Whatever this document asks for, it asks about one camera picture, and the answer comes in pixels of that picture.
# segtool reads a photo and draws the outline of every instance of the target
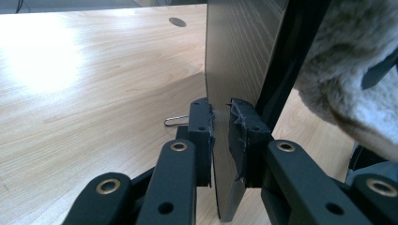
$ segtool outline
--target black cable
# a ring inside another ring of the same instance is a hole
[[[18,6],[17,6],[17,10],[15,11],[15,13],[20,12],[22,7],[23,7],[23,0],[18,0]]]

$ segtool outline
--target beige plush fabric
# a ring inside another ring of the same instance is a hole
[[[332,0],[295,84],[312,112],[394,161],[397,68],[369,89],[361,81],[397,48],[397,0]]]

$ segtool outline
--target metal clip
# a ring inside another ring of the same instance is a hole
[[[180,115],[180,116],[176,116],[176,117],[167,118],[167,119],[164,120],[163,124],[166,127],[188,125],[188,123],[175,123],[175,124],[168,124],[167,123],[167,122],[172,121],[172,120],[178,120],[178,119],[183,119],[183,118],[187,118],[187,117],[189,117],[189,116],[188,115]]]

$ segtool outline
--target table surface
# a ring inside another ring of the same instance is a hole
[[[163,120],[206,96],[206,15],[197,5],[0,16],[3,224],[60,224],[94,177],[156,164],[176,134]],[[296,91],[273,135],[344,179],[352,140]],[[259,194],[246,192],[230,224],[269,223]],[[220,224],[214,188],[197,198],[197,223]]]

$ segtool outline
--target white fur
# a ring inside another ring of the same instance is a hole
[[[397,0],[334,0],[295,87],[312,112],[398,161],[397,68],[378,85],[361,89],[368,69],[396,48]]]

